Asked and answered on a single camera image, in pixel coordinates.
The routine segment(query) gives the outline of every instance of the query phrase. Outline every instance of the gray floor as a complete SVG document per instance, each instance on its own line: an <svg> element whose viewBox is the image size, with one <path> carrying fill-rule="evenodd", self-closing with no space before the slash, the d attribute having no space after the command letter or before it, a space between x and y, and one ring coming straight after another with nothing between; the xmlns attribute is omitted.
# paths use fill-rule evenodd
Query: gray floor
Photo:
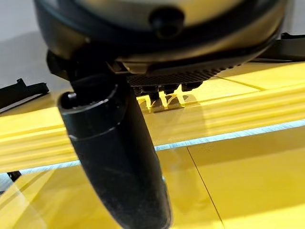
<svg viewBox="0 0 305 229"><path fill-rule="evenodd" d="M221 141L221 140L232 139L232 138L237 138L237 137L244 137L244 136L273 132L273 131L285 130L285 129L304 126L304 125L305 125L305 120L300 120L300 121L294 121L294 122L284 123L284 124L280 124L280 125L272 125L272 126L267 126L267 127L263 127L263 128L256 128L256 129L239 131L239 132L234 132L234 133L229 133L229 134L224 134L224 135L216 135L216 136L212 136L212 137L198 138L198 139L178 142L178 143L174 143L174 144L156 146L155 149L156 149L156 151L159 151L159 150L177 148L177 147L182 147L182 146L192 146L192 145L197 145L197 144L202 144L202 143L207 143L207 142ZM80 164L79 161L72 161L72 162L66 162L66 163L61 163L61 164L55 164L55 165L51 165L51 166L24 169L24 170L21 170L20 172L23 175L25 175L25 174L35 173L35 172L40 172L40 171L45 171L45 170L76 166L79 164ZM1 192L7 190L10 187L10 185L12 185L12 181L9 178L9 176L7 174L0 174L0 195L1 195Z"/></svg>

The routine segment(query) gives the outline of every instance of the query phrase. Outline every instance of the yellow panel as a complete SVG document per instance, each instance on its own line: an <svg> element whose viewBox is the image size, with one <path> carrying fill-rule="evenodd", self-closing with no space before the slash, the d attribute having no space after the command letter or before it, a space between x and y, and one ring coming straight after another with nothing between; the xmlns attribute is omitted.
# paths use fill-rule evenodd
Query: yellow panel
<svg viewBox="0 0 305 229"><path fill-rule="evenodd" d="M305 228L305 127L189 147L226 229Z"/></svg>
<svg viewBox="0 0 305 229"><path fill-rule="evenodd" d="M186 148L159 152L173 229L223 226ZM0 198L1 228L120 228L80 166L22 176Z"/></svg>
<svg viewBox="0 0 305 229"><path fill-rule="evenodd" d="M274 89L305 83L304 72L305 63L248 63L217 76L258 89Z"/></svg>
<svg viewBox="0 0 305 229"><path fill-rule="evenodd" d="M293 68L300 75L303 65L262 64L256 70L285 78L287 71L278 69ZM77 159L54 102L59 94L50 94L0 115L0 172ZM305 83L258 91L213 78L192 92L178 90L169 96L161 93L161 99L152 105L148 96L138 101L152 141L159 146L304 119Z"/></svg>

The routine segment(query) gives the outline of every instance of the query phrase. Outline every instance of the yellow table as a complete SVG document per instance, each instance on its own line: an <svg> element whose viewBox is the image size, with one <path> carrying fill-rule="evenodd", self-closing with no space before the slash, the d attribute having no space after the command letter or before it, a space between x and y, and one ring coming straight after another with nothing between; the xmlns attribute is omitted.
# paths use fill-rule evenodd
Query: yellow table
<svg viewBox="0 0 305 229"><path fill-rule="evenodd" d="M192 92L138 98L155 146L305 118L305 63L225 71ZM0 114L0 173L77 160L57 94Z"/></svg>
<svg viewBox="0 0 305 229"><path fill-rule="evenodd" d="M305 127L158 152L173 229L304 229ZM0 197L1 228L119 226L80 166L25 175Z"/></svg>

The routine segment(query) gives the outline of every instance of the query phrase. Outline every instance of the black clip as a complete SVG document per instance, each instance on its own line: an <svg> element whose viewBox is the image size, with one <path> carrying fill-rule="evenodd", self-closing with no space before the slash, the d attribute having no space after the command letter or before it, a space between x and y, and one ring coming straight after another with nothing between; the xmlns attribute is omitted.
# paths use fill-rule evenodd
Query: black clip
<svg viewBox="0 0 305 229"><path fill-rule="evenodd" d="M35 95L45 95L49 92L46 83L25 85L22 79L16 84L0 88L0 109Z"/></svg>
<svg viewBox="0 0 305 229"><path fill-rule="evenodd" d="M283 33L281 40L262 53L254 62L300 62L305 61L305 35Z"/></svg>

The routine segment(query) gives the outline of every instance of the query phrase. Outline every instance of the black plastic tube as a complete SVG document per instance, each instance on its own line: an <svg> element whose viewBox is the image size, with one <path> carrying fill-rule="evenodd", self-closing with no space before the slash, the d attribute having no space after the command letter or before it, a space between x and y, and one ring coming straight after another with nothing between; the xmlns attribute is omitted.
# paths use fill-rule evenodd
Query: black plastic tube
<svg viewBox="0 0 305 229"><path fill-rule="evenodd" d="M167 189L137 100L127 83L108 88L107 98L89 105L78 106L74 93L60 98L75 152L100 200L123 228L167 229Z"/></svg>

